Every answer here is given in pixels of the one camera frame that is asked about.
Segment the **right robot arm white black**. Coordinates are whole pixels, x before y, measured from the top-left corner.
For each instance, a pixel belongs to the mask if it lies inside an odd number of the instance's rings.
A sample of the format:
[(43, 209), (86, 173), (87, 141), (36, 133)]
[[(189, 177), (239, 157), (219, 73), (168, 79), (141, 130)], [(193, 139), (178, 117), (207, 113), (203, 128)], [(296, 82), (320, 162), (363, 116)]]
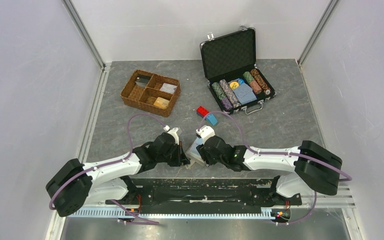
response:
[(212, 136), (196, 147), (206, 165), (220, 163), (234, 172), (275, 170), (286, 172), (272, 180), (269, 199), (282, 204), (301, 191), (335, 196), (338, 192), (342, 159), (311, 140), (282, 149), (231, 146)]

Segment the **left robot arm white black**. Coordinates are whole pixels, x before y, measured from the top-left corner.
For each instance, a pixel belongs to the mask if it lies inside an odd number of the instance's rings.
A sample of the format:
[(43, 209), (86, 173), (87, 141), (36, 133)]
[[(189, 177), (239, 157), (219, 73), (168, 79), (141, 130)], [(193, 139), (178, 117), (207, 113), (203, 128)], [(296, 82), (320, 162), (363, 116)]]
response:
[(137, 190), (127, 178), (152, 170), (160, 163), (170, 167), (190, 164), (176, 134), (164, 132), (154, 141), (107, 160), (81, 163), (77, 158), (71, 159), (45, 186), (49, 208), (60, 217), (67, 217), (84, 204), (109, 200), (131, 204), (137, 198)]

